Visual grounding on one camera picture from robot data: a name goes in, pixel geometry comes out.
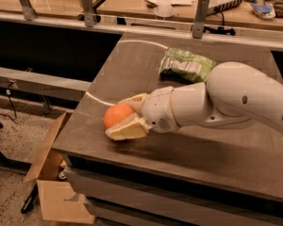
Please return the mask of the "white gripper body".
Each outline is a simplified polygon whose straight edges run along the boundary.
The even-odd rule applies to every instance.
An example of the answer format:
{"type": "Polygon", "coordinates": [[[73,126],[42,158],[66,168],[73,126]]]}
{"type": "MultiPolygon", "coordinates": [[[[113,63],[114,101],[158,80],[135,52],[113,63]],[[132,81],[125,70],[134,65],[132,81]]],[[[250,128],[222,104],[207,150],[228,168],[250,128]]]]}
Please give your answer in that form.
{"type": "Polygon", "coordinates": [[[173,90],[173,87],[156,89],[148,94],[142,103],[142,116],[158,133],[169,133],[179,129],[171,107],[173,90]]]}

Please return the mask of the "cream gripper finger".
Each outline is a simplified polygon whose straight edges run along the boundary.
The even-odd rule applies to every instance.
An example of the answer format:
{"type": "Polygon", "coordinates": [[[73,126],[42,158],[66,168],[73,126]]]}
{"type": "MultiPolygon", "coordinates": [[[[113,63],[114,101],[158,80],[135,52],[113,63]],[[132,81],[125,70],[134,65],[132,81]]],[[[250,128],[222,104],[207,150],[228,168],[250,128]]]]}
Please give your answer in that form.
{"type": "Polygon", "coordinates": [[[133,97],[125,98],[120,101],[120,104],[128,105],[131,107],[135,112],[141,112],[142,111],[142,104],[143,101],[148,96],[147,93],[141,93],[138,95],[135,95],[133,97]]]}
{"type": "Polygon", "coordinates": [[[125,118],[105,131],[112,140],[125,140],[146,137],[152,126],[137,113],[125,118]]]}

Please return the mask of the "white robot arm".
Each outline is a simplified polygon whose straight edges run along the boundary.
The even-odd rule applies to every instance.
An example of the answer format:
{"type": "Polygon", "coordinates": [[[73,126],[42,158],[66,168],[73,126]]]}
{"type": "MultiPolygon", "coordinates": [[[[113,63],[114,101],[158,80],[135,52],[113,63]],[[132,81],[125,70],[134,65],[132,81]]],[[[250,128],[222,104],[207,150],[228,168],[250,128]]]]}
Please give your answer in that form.
{"type": "Polygon", "coordinates": [[[186,126],[236,129],[259,121],[283,135],[283,85],[239,63],[216,66],[205,82],[156,89],[121,101],[133,113],[106,130],[113,140],[170,133],[186,126]]]}

